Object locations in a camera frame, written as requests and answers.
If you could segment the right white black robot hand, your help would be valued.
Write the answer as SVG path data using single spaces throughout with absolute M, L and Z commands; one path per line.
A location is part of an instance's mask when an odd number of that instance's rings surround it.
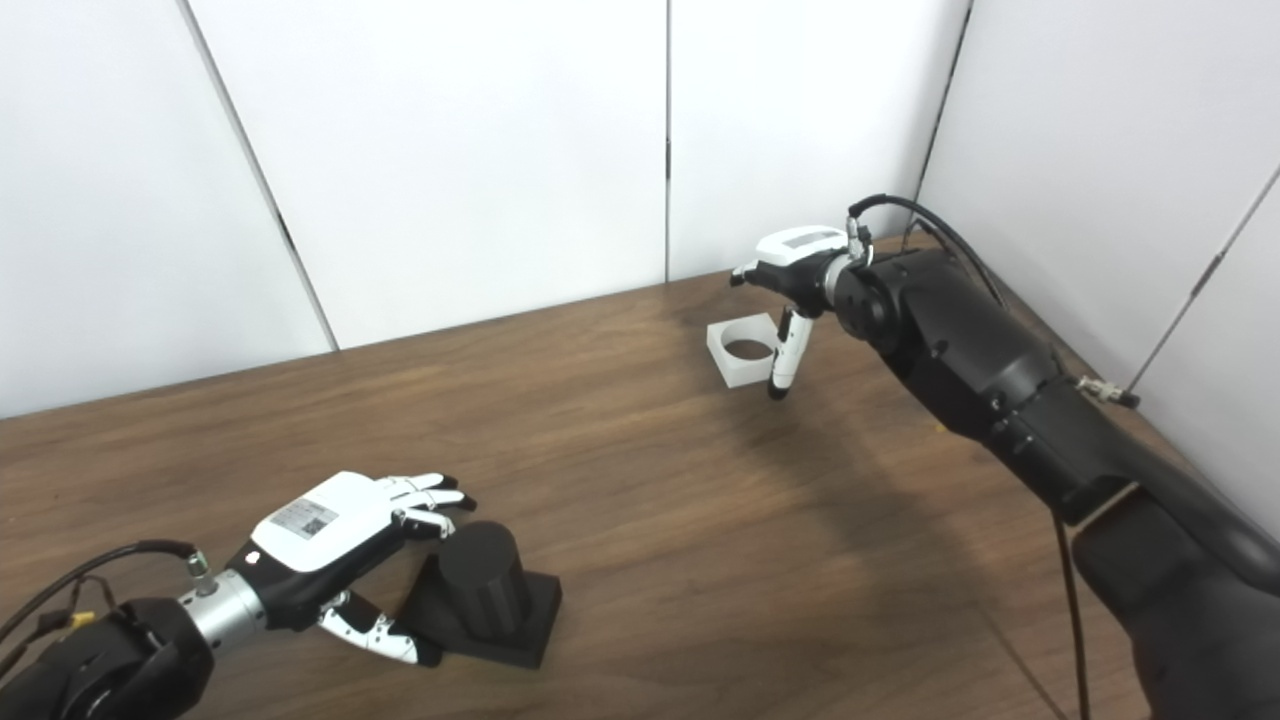
M 842 272 L 860 266 L 867 247 L 846 231 L 801 225 L 762 238 L 755 258 L 732 269 L 730 286 L 755 286 L 788 301 L 777 331 L 768 395 L 786 398 L 800 368 L 817 319 L 835 309 L 835 286 Z

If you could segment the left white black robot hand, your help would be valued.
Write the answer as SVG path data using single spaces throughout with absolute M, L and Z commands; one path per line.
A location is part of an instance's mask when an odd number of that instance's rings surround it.
M 255 596 L 251 616 L 269 632 L 320 626 L 360 650 L 435 667 L 440 647 L 355 591 L 408 541 L 443 542 L 451 510 L 475 498 L 440 473 L 372 479 L 339 471 L 264 518 L 227 568 Z

